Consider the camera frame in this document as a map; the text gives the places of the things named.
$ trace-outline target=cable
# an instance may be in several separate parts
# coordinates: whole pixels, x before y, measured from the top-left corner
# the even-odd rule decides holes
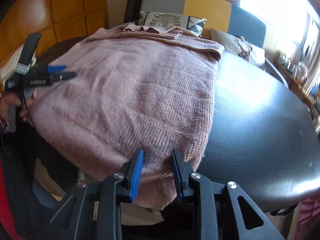
[[[23,94],[23,98],[22,98],[22,99],[23,99],[24,105],[26,106],[26,109],[27,109],[27,112],[28,112],[28,116],[29,116],[29,118],[30,118],[30,121],[31,121],[33,127],[34,127],[35,130],[36,130],[36,134],[37,134],[37,138],[38,138],[38,143],[39,143],[39,146],[40,146],[39,132],[38,132],[38,129],[37,129],[35,123],[34,123],[33,120],[32,120],[32,117],[31,117],[31,114],[30,114],[30,112],[29,112],[28,105],[27,105],[27,101],[26,101],[26,98],[25,98],[24,94]]]
[[[3,130],[2,130],[2,126],[0,127],[0,133],[1,133],[2,147],[3,147],[4,153],[7,155],[7,151],[5,150],[4,142],[3,142]]]

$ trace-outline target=gray armrest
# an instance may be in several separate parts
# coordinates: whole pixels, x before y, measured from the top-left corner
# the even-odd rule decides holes
[[[281,75],[281,73],[276,69],[276,67],[268,60],[265,61],[266,67],[272,72],[273,76],[279,80],[286,88],[289,88],[288,83],[284,79],[284,77]]]
[[[54,208],[57,205],[58,201],[48,191],[46,191],[36,179],[33,179],[32,191],[41,205],[49,208]]]

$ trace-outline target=geometric pattern pillow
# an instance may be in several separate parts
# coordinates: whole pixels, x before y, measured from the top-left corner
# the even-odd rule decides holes
[[[138,25],[164,28],[179,26],[192,31],[201,38],[206,20],[207,19],[174,13],[140,12]]]

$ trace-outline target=human hand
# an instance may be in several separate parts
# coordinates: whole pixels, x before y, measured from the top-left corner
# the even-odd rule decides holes
[[[35,98],[37,96],[37,91],[35,90],[32,94],[32,97],[27,101],[28,109],[33,105]],[[0,117],[6,122],[10,121],[9,115],[9,105],[21,106],[21,101],[18,96],[14,93],[5,94],[0,101]],[[20,112],[20,117],[25,121],[28,116],[28,111],[26,108],[23,108]]]

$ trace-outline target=pink knit blanket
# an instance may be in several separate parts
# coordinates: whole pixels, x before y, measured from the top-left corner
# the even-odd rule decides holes
[[[142,148],[135,203],[163,209],[176,196],[171,150],[194,170],[204,153],[223,49],[179,27],[99,29],[52,62],[77,77],[39,89],[31,115],[46,141],[97,180]]]

